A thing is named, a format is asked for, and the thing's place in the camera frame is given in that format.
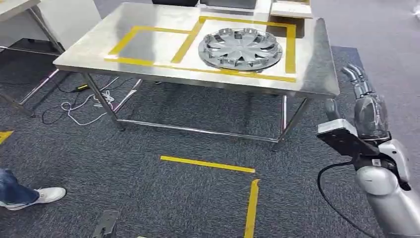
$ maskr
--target metal rod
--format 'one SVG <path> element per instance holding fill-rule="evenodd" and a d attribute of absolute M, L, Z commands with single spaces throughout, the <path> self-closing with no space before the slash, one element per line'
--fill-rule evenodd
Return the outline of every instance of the metal rod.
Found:
<path fill-rule="evenodd" d="M 283 95 L 281 100 L 281 121 L 280 132 L 283 133 L 287 127 L 287 96 Z"/>
<path fill-rule="evenodd" d="M 142 84 L 142 80 L 139 79 L 136 84 L 134 84 L 133 88 L 130 92 L 121 100 L 121 102 L 114 108 L 114 112 L 117 113 L 121 107 L 130 99 L 139 89 L 140 85 Z"/>
<path fill-rule="evenodd" d="M 290 122 L 287 124 L 287 127 L 284 131 L 281 132 L 281 135 L 278 139 L 278 142 L 273 146 L 272 150 L 277 151 L 280 147 L 280 143 L 284 140 L 284 138 L 290 133 L 290 131 L 296 127 L 298 122 L 300 121 L 301 117 L 303 116 L 304 112 L 308 109 L 308 106 L 311 104 L 313 99 L 305 98 L 303 102 L 300 104 L 299 108 L 293 115 Z"/>
<path fill-rule="evenodd" d="M 125 128 L 121 125 L 121 123 L 118 122 L 118 118 L 114 111 L 109 107 L 108 103 L 106 102 L 105 98 L 102 96 L 101 91 L 99 90 L 98 86 L 96 85 L 93 78 L 88 73 L 82 73 L 83 77 L 86 80 L 86 83 L 89 85 L 89 87 L 92 89 L 93 93 L 95 94 L 96 98 L 101 103 L 102 107 L 105 109 L 106 113 L 111 117 L 111 120 L 114 122 L 114 124 L 117 126 L 117 128 L 121 131 L 123 131 Z"/>
<path fill-rule="evenodd" d="M 49 55 L 49 56 L 60 56 L 60 54 L 55 54 L 55 53 L 48 53 L 48 52 L 42 52 L 42 51 L 32 51 L 32 50 L 27 50 L 27 49 L 6 47 L 6 46 L 0 46 L 0 49 L 3 49 L 3 50 L 11 50 L 11 51 L 22 51 L 22 52 L 35 53 L 35 54 L 43 54 L 43 55 Z"/>
<path fill-rule="evenodd" d="M 45 78 L 43 81 L 41 81 L 41 83 L 36 86 L 34 89 L 31 90 L 31 92 L 29 92 L 21 101 L 20 101 L 20 105 L 25 104 L 36 92 L 38 92 L 46 83 L 48 83 L 52 77 L 54 77 L 54 75 L 56 75 L 59 72 L 58 69 L 54 70 L 52 73 L 50 73 L 48 75 L 47 78 Z"/>
<path fill-rule="evenodd" d="M 236 133 L 230 133 L 230 132 L 218 132 L 218 131 L 213 131 L 213 130 L 204 130 L 204 129 L 190 128 L 190 127 L 183 127 L 183 126 L 176 126 L 176 125 L 157 124 L 157 123 L 150 123 L 150 122 L 137 121 L 137 120 L 118 119 L 117 121 L 123 122 L 123 123 L 147 125 L 147 126 L 160 127 L 160 128 L 166 128 L 166 129 L 185 130 L 185 131 L 200 132 L 200 133 L 213 134 L 213 135 L 227 135 L 227 136 L 239 137 L 239 138 L 250 139 L 250 140 L 278 142 L 278 140 L 274 138 L 267 138 L 267 137 L 254 136 L 254 135 L 244 135 L 244 134 L 236 134 Z"/>
<path fill-rule="evenodd" d="M 36 21 L 40 29 L 43 31 L 43 33 L 46 35 L 46 37 L 50 40 L 50 42 L 54 45 L 54 47 L 58 50 L 60 53 L 64 53 L 65 49 L 58 43 L 58 40 L 55 38 L 55 36 L 51 33 L 51 31 L 48 29 L 48 27 L 44 24 L 44 22 L 41 20 L 41 18 L 37 15 L 37 13 L 33 9 L 34 7 L 28 9 L 29 14 L 31 17 Z"/>
<path fill-rule="evenodd" d="M 34 117 L 35 113 L 31 110 L 26 109 L 24 106 L 20 105 L 16 100 L 14 100 L 11 96 L 7 94 L 0 93 L 0 98 L 3 98 L 7 102 L 11 103 L 17 109 L 20 109 L 23 113 L 30 117 Z"/>

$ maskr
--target yellow tape rectangle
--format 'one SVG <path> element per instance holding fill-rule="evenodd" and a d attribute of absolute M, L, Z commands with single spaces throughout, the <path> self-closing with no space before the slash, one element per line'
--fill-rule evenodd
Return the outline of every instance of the yellow tape rectangle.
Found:
<path fill-rule="evenodd" d="M 218 164 L 218 163 L 205 162 L 205 161 L 199 161 L 199 160 L 189 160 L 189 159 L 183 159 L 183 158 L 177 158 L 177 157 L 171 157 L 171 156 L 165 156 L 165 155 L 162 155 L 160 159 L 166 160 L 166 161 L 191 164 L 191 165 L 200 165 L 200 166 L 207 166 L 207 167 L 213 167 L 213 168 L 219 168 L 219 169 L 225 169 L 225 170 L 236 170 L 236 171 L 242 171 L 242 172 L 248 172 L 248 173 L 255 173 L 255 169 L 233 166 L 233 165 Z"/>
<path fill-rule="evenodd" d="M 120 42 L 108 53 L 108 57 L 105 58 L 105 61 L 120 62 L 120 63 L 129 63 L 136 64 L 141 66 L 152 66 L 152 67 L 162 67 L 162 68 L 172 68 L 179 70 L 187 70 L 193 72 L 206 72 L 206 73 L 217 73 L 225 74 L 232 76 L 242 76 L 250 78 L 261 78 L 285 82 L 296 82 L 296 78 L 293 77 L 284 77 L 284 76 L 273 76 L 273 75 L 263 75 L 260 73 L 243 73 L 235 70 L 205 70 L 205 69 L 196 69 L 196 68 L 184 68 L 184 67 L 175 67 L 171 65 L 158 65 L 155 62 L 144 59 L 133 59 L 125 57 L 117 57 L 122 49 L 135 37 L 139 31 L 161 31 L 161 32 L 171 32 L 171 33 L 180 33 L 187 34 L 186 40 L 183 42 L 178 52 L 172 58 L 171 63 L 180 63 L 187 51 L 191 47 L 193 41 L 200 32 L 202 26 L 206 20 L 217 20 L 217 21 L 228 21 L 228 22 L 242 22 L 250 24 L 260 24 L 267 26 L 276 26 L 276 27 L 286 27 L 286 55 L 285 55 L 285 72 L 286 73 L 296 73 L 296 25 L 287 24 L 287 23 L 277 23 L 277 22 L 265 22 L 265 21 L 253 21 L 253 20 L 244 20 L 244 19 L 235 19 L 235 18 L 225 18 L 225 17 L 215 17 L 215 16 L 200 16 L 198 21 L 195 23 L 191 31 L 186 30 L 177 30 L 177 29 L 168 29 L 168 28 L 159 28 L 151 26 L 134 26 L 131 30 L 121 39 Z"/>

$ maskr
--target table leg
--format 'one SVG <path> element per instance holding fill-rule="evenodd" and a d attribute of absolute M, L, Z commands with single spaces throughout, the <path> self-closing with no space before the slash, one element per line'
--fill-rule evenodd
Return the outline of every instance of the table leg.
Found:
<path fill-rule="evenodd" d="M 41 18 L 37 15 L 36 11 L 34 10 L 35 7 L 28 9 L 29 14 L 38 24 L 42 32 L 46 35 L 46 37 L 50 40 L 50 42 L 54 45 L 54 47 L 60 52 L 61 54 L 64 53 L 65 49 L 58 43 L 55 36 L 51 33 L 48 27 L 44 24 Z"/>
<path fill-rule="evenodd" d="M 287 96 L 283 95 L 281 100 L 281 119 L 280 119 L 280 133 L 283 133 L 287 127 Z"/>
<path fill-rule="evenodd" d="M 30 116 L 30 117 L 34 117 L 35 113 L 31 110 L 26 109 L 23 105 L 19 104 L 16 100 L 14 100 L 11 96 L 4 94 L 2 92 L 0 92 L 0 98 L 3 98 L 6 102 L 9 102 L 10 104 L 12 104 L 12 106 L 14 106 L 17 109 L 20 109 L 23 113 L 25 113 L 26 115 Z"/>
<path fill-rule="evenodd" d="M 290 131 L 293 128 L 296 127 L 296 125 L 298 124 L 298 122 L 302 118 L 303 113 L 305 113 L 305 111 L 308 109 L 308 106 L 311 104 L 312 101 L 313 101 L 313 99 L 310 99 L 310 98 L 305 98 L 303 100 L 303 102 L 300 104 L 299 108 L 297 109 L 297 111 L 293 115 L 292 119 L 287 124 L 287 127 L 284 130 L 282 130 L 281 135 L 280 135 L 280 137 L 278 139 L 278 142 L 272 148 L 273 151 L 278 151 L 278 149 L 280 147 L 280 143 L 282 141 L 284 141 L 284 138 L 290 133 Z"/>
<path fill-rule="evenodd" d="M 117 126 L 117 128 L 121 131 L 125 130 L 125 128 L 122 126 L 122 124 L 117 121 L 118 120 L 117 115 L 114 113 L 114 111 L 111 109 L 111 107 L 106 102 L 105 98 L 102 96 L 102 93 L 99 90 L 98 86 L 95 84 L 93 78 L 88 73 L 82 73 L 82 75 L 85 78 L 86 83 L 92 89 L 96 98 L 102 104 L 102 107 L 105 109 L 106 113 L 111 116 L 111 120 L 114 122 L 114 124 Z"/>

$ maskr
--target white sneaker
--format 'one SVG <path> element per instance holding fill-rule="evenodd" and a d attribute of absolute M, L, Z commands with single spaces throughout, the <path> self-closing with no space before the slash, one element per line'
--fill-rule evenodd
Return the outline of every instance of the white sneaker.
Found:
<path fill-rule="evenodd" d="M 17 210 L 20 210 L 25 207 L 29 207 L 31 205 L 38 204 L 38 203 L 55 202 L 57 200 L 62 199 L 66 194 L 66 190 L 62 187 L 40 188 L 40 189 L 35 189 L 35 191 L 39 192 L 40 197 L 38 198 L 38 200 L 36 200 L 33 203 L 21 203 L 21 204 L 12 204 L 12 205 L 7 205 L 3 203 L 3 204 L 0 204 L 0 206 L 3 206 L 11 211 L 17 211 Z"/>

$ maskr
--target carpet floor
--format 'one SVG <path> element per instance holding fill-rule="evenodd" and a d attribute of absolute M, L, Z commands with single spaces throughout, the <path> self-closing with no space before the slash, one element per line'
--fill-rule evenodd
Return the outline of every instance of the carpet floor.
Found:
<path fill-rule="evenodd" d="M 337 69 L 347 62 L 361 65 L 356 49 L 332 49 Z M 5 59 L 12 60 L 1 64 L 1 82 L 32 83 L 0 84 L 0 90 L 14 96 L 24 95 L 53 69 L 53 57 L 4 51 L 0 61 Z M 337 100 L 341 112 L 351 118 L 352 86 L 337 74 L 341 88 Z M 54 81 L 59 83 L 63 77 Z M 94 78 L 105 85 L 113 77 Z M 134 83 L 129 78 L 117 80 L 111 95 L 121 100 Z M 82 77 L 74 73 L 60 88 L 69 91 L 80 84 Z M 49 83 L 29 103 L 37 114 L 34 119 L 0 104 L 0 130 L 14 130 L 0 145 L 0 167 L 11 168 L 22 184 L 32 188 L 67 189 L 62 200 L 49 205 L 17 212 L 0 209 L 1 237 L 88 237 L 104 210 L 120 212 L 118 237 L 241 237 L 251 182 L 257 178 L 261 181 L 256 237 L 363 237 L 317 191 L 318 171 L 348 160 L 315 136 L 316 125 L 326 121 L 321 101 L 310 106 L 281 150 L 274 153 L 268 142 L 136 125 L 119 132 L 107 116 L 81 127 L 60 108 L 53 108 L 66 101 L 81 103 L 90 93 L 63 93 Z M 275 136 L 280 102 L 281 97 L 273 95 L 146 81 L 119 114 L 150 122 Z M 74 116 L 87 122 L 101 113 L 101 108 L 89 102 Z M 161 155 L 249 167 L 256 173 L 162 161 Z M 366 231 L 381 235 L 365 196 L 354 183 L 353 168 L 327 172 L 324 184 L 327 196 L 344 214 Z"/>

